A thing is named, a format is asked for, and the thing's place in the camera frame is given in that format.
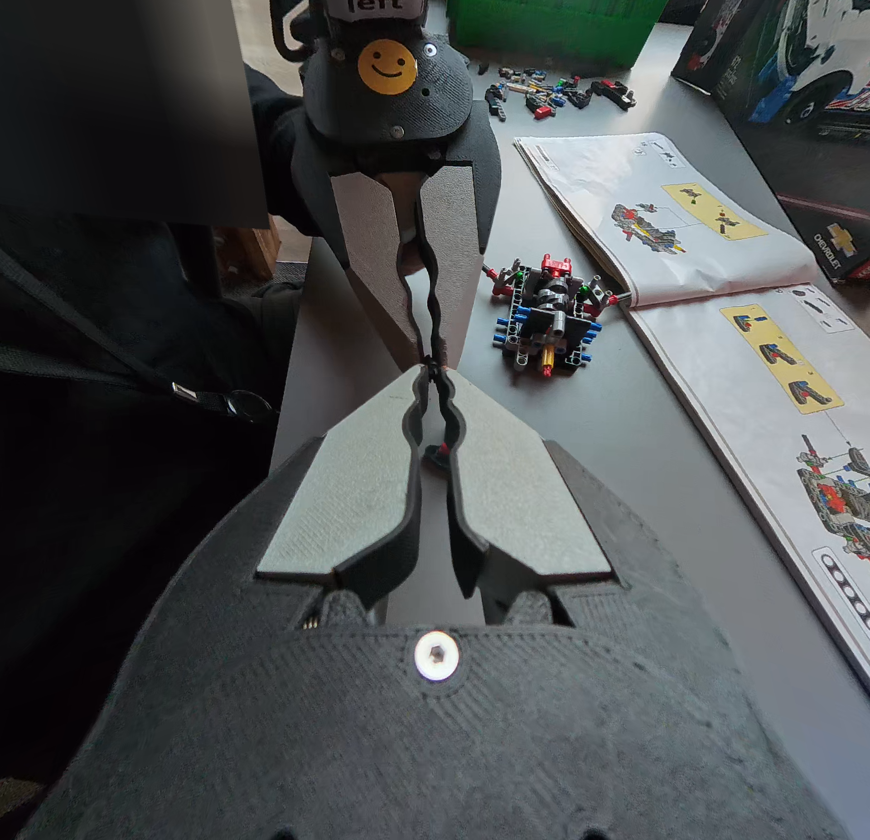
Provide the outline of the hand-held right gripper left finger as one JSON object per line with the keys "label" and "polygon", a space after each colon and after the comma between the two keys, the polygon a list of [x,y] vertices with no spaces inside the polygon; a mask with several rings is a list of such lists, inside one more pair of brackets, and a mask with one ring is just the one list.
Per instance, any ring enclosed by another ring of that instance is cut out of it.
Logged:
{"label": "hand-held right gripper left finger", "polygon": [[407,370],[320,439],[258,577],[347,590],[366,609],[407,579],[419,557],[429,384],[427,365]]}

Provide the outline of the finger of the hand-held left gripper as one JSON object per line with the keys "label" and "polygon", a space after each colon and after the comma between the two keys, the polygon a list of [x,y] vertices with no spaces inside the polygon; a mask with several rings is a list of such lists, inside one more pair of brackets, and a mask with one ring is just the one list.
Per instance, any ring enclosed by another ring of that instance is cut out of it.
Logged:
{"label": "finger of the hand-held left gripper", "polygon": [[470,167],[446,166],[419,191],[419,232],[430,279],[430,345],[456,369],[476,295],[476,206]]}
{"label": "finger of the hand-held left gripper", "polygon": [[360,172],[334,175],[331,184],[354,294],[397,367],[413,367],[423,361],[424,347],[411,311],[393,194]]}

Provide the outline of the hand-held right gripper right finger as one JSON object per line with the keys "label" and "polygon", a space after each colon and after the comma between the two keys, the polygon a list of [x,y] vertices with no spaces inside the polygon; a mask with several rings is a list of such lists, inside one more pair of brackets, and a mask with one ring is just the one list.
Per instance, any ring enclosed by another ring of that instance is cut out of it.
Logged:
{"label": "hand-held right gripper right finger", "polygon": [[447,509],[461,592],[501,624],[523,593],[609,583],[613,567],[538,431],[447,368],[460,436]]}

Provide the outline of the small black lego subassembly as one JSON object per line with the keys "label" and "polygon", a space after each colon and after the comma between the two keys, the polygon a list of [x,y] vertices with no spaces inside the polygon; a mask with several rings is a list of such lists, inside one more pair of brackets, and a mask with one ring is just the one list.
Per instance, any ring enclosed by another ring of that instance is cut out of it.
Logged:
{"label": "small black lego subassembly", "polygon": [[434,384],[439,398],[440,415],[443,418],[445,429],[444,437],[440,444],[431,444],[425,448],[424,458],[434,468],[449,473],[451,471],[451,451],[459,440],[459,419],[451,410],[452,388],[448,383],[448,375],[445,367],[441,366],[433,356],[425,358],[430,382]]}

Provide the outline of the lego chassis assembly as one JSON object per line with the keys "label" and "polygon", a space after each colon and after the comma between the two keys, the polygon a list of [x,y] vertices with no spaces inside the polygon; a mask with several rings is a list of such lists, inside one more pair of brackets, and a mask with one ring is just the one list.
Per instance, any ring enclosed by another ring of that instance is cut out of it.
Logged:
{"label": "lego chassis assembly", "polygon": [[493,285],[493,298],[506,302],[493,344],[517,374],[534,370],[551,378],[585,368],[592,361],[589,347],[602,331],[602,313],[631,296],[606,290],[598,275],[575,276],[569,259],[550,255],[538,268],[516,259],[499,271],[482,264],[481,271]]}

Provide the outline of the person's left forearm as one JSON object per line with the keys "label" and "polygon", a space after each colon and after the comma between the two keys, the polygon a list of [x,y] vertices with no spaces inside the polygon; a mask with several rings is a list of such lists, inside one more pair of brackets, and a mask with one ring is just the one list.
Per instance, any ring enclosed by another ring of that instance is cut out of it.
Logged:
{"label": "person's left forearm", "polygon": [[303,111],[302,98],[288,95],[247,63],[244,69],[268,212],[283,218],[307,237],[320,237],[319,227],[291,177],[296,144],[294,118],[298,111]]}

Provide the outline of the pile of loose lego pieces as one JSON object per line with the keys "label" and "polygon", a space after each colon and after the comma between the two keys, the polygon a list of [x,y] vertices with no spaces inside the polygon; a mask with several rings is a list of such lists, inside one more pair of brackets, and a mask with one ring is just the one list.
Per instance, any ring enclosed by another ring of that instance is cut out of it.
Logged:
{"label": "pile of loose lego pieces", "polygon": [[637,105],[634,91],[624,82],[599,78],[585,85],[582,76],[571,74],[550,83],[545,70],[500,67],[498,80],[484,92],[484,103],[491,117],[506,121],[506,102],[510,94],[523,97],[525,108],[536,121],[554,118],[565,106],[584,110],[595,97],[608,100],[624,113]]}

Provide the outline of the lego instruction booklet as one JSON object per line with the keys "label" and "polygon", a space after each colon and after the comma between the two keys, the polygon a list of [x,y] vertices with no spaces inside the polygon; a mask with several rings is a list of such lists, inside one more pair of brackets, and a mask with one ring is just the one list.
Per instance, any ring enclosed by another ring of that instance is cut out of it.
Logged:
{"label": "lego instruction booklet", "polygon": [[868,336],[665,135],[514,144],[868,684]]}

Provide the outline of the lego set box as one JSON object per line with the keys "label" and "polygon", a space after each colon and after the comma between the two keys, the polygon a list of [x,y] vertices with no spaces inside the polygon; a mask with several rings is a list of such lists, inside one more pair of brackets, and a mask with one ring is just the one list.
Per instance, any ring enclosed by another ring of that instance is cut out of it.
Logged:
{"label": "lego set box", "polygon": [[707,0],[672,71],[710,95],[832,282],[869,279],[869,0]]}

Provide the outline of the green storage bin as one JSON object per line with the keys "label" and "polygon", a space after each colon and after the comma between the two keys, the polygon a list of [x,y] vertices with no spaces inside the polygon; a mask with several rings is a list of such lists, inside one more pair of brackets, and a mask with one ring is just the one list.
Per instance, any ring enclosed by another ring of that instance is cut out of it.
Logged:
{"label": "green storage bin", "polygon": [[574,66],[631,68],[669,0],[447,0],[451,42]]}

